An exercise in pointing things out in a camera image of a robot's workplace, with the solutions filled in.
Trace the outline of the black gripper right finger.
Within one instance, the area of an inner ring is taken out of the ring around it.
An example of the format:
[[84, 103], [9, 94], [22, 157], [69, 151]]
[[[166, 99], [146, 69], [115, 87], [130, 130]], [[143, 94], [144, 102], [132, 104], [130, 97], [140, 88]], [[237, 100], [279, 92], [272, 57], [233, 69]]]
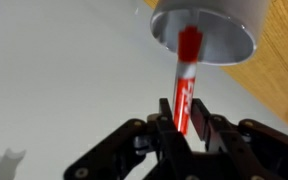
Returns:
[[194, 99], [191, 122], [208, 153], [226, 155], [246, 180], [288, 180], [288, 135], [253, 119], [237, 125]]

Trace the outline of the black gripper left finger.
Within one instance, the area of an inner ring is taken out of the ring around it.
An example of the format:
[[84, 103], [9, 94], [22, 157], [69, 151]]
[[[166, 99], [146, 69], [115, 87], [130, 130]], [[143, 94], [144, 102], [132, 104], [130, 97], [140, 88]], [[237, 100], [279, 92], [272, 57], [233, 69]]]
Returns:
[[167, 99], [145, 121], [130, 119], [91, 148], [64, 172], [64, 180], [124, 180], [146, 155], [157, 164], [145, 180], [189, 180], [197, 177], [193, 153], [172, 121]]

